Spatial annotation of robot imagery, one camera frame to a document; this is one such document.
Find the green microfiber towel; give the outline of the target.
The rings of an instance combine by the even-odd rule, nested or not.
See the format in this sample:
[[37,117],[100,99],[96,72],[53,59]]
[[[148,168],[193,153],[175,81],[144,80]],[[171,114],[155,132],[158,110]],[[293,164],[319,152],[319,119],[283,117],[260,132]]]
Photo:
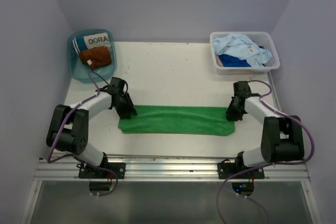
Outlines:
[[137,115],[120,119],[125,134],[194,134],[229,136],[235,123],[226,118],[226,107],[137,105]]

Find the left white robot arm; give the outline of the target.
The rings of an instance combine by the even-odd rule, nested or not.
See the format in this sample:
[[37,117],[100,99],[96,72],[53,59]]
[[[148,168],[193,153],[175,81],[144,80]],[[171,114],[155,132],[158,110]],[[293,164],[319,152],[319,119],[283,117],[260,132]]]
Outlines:
[[94,95],[72,105],[54,109],[46,144],[50,148],[48,163],[73,156],[90,167],[97,178],[109,172],[107,156],[89,143],[89,121],[105,110],[115,109],[120,119],[137,115],[125,80],[113,77],[109,84],[98,88]]

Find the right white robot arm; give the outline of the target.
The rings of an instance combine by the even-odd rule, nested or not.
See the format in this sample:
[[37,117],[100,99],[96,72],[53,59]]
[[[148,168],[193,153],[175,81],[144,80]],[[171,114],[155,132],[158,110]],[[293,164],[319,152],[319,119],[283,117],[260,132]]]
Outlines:
[[262,125],[260,146],[242,151],[235,157],[234,172],[246,178],[258,167],[268,163],[296,162],[304,158],[302,127],[297,116],[281,115],[253,93],[248,81],[233,84],[234,94],[226,111],[226,119],[241,121],[245,114],[253,116]]

